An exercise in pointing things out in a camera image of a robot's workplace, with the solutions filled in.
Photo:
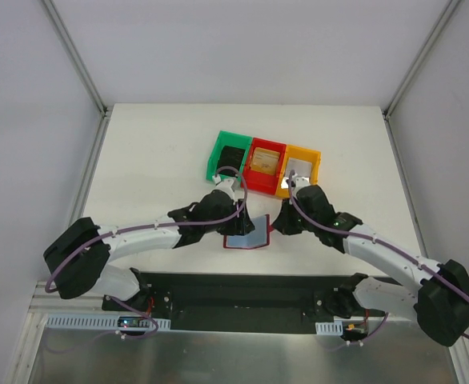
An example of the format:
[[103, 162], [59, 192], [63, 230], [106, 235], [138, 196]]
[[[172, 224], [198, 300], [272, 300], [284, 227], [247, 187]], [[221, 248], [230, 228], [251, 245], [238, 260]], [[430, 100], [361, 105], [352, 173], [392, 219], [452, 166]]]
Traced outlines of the red leather card holder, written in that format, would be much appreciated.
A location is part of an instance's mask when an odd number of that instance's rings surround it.
[[223, 239], [223, 248], [232, 250], [255, 250], [271, 243], [270, 215], [264, 214], [253, 220], [255, 228], [248, 234], [230, 235]]

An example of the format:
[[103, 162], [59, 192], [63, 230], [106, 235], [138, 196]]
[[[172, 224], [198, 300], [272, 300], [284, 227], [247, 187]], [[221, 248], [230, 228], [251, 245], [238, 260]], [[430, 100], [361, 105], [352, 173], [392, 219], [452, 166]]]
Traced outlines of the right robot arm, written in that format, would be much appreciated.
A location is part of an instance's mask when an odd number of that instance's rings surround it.
[[379, 310], [415, 322], [433, 341], [453, 346], [469, 328], [469, 275], [455, 260], [437, 262], [411, 255], [379, 236], [361, 219], [338, 212], [318, 185], [288, 182], [289, 196], [273, 227], [280, 234], [312, 233], [324, 246], [364, 261], [388, 277], [382, 282], [354, 274], [323, 300], [326, 312], [348, 319]]

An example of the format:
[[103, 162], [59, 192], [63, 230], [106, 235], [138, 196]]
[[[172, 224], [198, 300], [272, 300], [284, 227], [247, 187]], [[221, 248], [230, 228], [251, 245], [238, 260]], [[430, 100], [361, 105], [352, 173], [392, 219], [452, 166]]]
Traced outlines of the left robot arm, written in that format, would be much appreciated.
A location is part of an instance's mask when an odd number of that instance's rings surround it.
[[121, 269], [113, 261], [150, 250], [191, 246], [213, 232], [240, 235], [253, 229], [246, 198], [237, 199], [219, 189], [148, 224], [120, 228], [80, 218], [43, 253], [50, 272], [45, 291], [65, 300], [94, 292], [138, 311], [147, 302], [145, 282], [136, 268]]

